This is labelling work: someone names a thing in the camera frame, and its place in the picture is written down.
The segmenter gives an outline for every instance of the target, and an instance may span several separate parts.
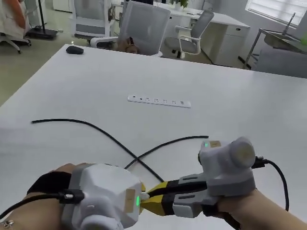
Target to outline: black computer mouse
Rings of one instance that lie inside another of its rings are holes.
[[[66,49],[66,52],[69,54],[83,54],[84,49],[76,47],[76,46],[69,46]]]

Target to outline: green led light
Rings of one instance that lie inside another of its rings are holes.
[[[140,196],[137,196],[137,197],[136,197],[136,205],[137,205],[137,206],[140,206],[140,202],[141,202],[141,201],[140,201]]]

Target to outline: hand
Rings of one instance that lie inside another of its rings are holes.
[[[79,165],[66,164],[55,171],[72,173]],[[24,199],[42,193],[29,193]],[[25,230],[60,230],[62,207],[58,200],[37,200],[14,210],[7,220],[13,220]]]

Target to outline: electrical outlet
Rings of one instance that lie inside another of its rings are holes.
[[[139,103],[147,103],[147,104],[161,104],[175,107],[183,107],[183,108],[191,108],[191,102],[183,101],[183,100],[174,100],[168,98],[159,98],[159,97],[148,97],[148,96],[137,96],[137,95],[129,95],[129,102],[139,102]]]

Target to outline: window blind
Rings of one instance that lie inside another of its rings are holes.
[[[296,13],[291,24],[297,26],[306,13],[307,0],[249,0],[246,10],[281,23],[288,23]]]

